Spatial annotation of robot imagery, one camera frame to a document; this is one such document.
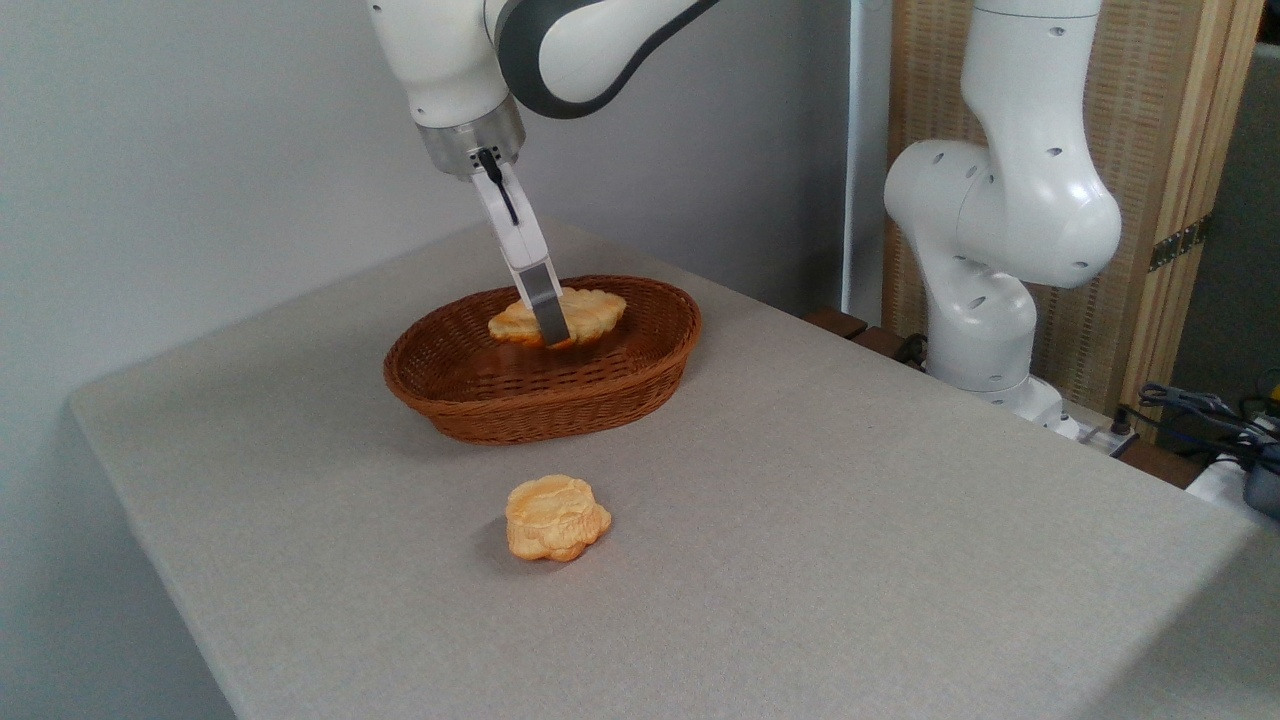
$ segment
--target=woven panel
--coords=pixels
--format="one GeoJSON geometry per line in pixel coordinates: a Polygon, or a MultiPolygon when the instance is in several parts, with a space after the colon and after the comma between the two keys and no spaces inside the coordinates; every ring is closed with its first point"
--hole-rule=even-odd
{"type": "MultiPolygon", "coordinates": [[[[1041,318],[1032,370],[1100,411],[1120,395],[1201,8],[1190,0],[1106,3],[1085,126],[1094,163],[1120,204],[1124,234],[1112,263],[1087,287],[1032,287],[1041,318]]],[[[929,137],[983,142],[960,96],[970,13],[969,3],[955,0],[896,4],[891,156],[929,137]]],[[[899,334],[924,332],[923,283],[892,223],[884,281],[886,324],[899,334]]]]}

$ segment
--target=table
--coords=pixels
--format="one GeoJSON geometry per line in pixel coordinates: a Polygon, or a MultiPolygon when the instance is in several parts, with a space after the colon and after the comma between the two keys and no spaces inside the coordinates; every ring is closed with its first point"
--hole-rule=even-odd
{"type": "Polygon", "coordinates": [[[1276,717],[1280,542],[705,279],[547,220],[562,277],[705,331],[657,413],[474,447],[383,387],[426,311],[509,284],[486,228],[78,391],[244,719],[1276,717]],[[613,529],[508,555],[520,482],[613,529]]]}

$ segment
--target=bread roll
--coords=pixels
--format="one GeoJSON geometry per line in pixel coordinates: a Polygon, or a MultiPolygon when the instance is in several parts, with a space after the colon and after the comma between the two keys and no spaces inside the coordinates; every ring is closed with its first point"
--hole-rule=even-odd
{"type": "MultiPolygon", "coordinates": [[[[553,350],[572,345],[588,345],[600,340],[622,318],[627,301],[603,290],[563,288],[561,311],[568,327],[568,340],[552,346],[553,350]]],[[[489,320],[489,336],[498,342],[513,342],[526,347],[543,347],[543,334],[538,331],[534,311],[517,300],[489,320]]]]}
{"type": "Polygon", "coordinates": [[[524,560],[568,562],[595,542],[613,518],[591,486],[568,475],[521,483],[507,497],[507,547],[524,560]]]}

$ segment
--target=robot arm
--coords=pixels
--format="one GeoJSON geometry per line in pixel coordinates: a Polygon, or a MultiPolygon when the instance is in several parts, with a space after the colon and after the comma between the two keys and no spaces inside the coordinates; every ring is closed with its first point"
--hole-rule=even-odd
{"type": "Polygon", "coordinates": [[[570,119],[607,105],[654,49],[716,3],[489,0],[485,26],[516,97],[570,119]]]}
{"type": "Polygon", "coordinates": [[[548,346],[570,336],[547,241],[511,165],[525,142],[511,92],[552,118],[594,113],[716,1],[369,0],[431,161],[475,184],[548,346]]]}
{"type": "Polygon", "coordinates": [[[1120,241],[1083,119],[1101,5],[975,0],[961,90],[989,147],[918,142],[884,184],[927,288],[929,374],[1069,436],[1061,396],[1030,377],[1036,304],[1019,281],[1079,287],[1120,241]]]}
{"type": "Polygon", "coordinates": [[[978,0],[961,91],[991,168],[960,210],[966,254],[1015,278],[1079,287],[1111,261],[1120,209],[1084,137],[1100,0],[978,0]]]}

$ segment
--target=bread basket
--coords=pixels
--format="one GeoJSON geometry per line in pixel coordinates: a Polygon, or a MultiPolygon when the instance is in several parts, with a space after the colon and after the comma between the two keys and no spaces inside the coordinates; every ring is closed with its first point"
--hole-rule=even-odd
{"type": "Polygon", "coordinates": [[[594,433],[644,418],[680,386],[701,332],[685,291],[626,275],[584,275],[566,287],[627,301],[600,341],[527,348],[489,337],[515,287],[477,292],[404,331],[383,363],[387,387],[440,433],[475,445],[516,445],[594,433]]]}

